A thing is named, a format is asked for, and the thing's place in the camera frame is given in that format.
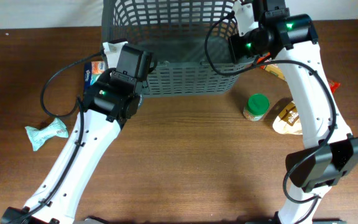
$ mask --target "laundry basket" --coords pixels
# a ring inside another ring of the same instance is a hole
[[[104,0],[102,41],[125,38],[152,51],[157,68],[144,82],[143,95],[184,96],[228,91],[238,75],[216,74],[206,61],[204,40],[212,24],[231,12],[234,1]],[[216,68],[233,72],[252,61],[232,64],[227,38],[236,32],[233,21],[217,26],[208,40]]]

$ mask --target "white wall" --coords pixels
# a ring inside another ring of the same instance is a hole
[[[358,0],[286,0],[292,15],[358,19]],[[0,29],[100,26],[103,0],[0,0]]]

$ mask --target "green indicator light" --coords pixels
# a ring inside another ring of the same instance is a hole
[[[288,29],[292,29],[293,24],[287,24]]]

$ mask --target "table surface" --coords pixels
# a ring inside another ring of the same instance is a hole
[[[315,23],[327,77],[342,83],[336,103],[358,136],[358,21]],[[53,138],[33,152],[24,127],[51,122],[40,108],[42,85],[58,69],[99,49],[100,27],[0,30],[0,217],[21,208],[66,143]],[[63,73],[45,103],[65,113],[83,91],[83,66]],[[285,156],[302,137],[241,113],[263,93],[271,105],[291,97],[287,84],[263,70],[242,75],[223,95],[148,98],[109,147],[91,177],[76,219],[198,222],[272,217],[285,196]],[[69,132],[75,116],[64,119]],[[341,179],[315,218],[358,223],[358,166]]]

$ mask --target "green bottle cap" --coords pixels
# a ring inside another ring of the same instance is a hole
[[[252,95],[247,103],[247,110],[253,115],[263,115],[266,113],[270,106],[269,100],[263,94]]]

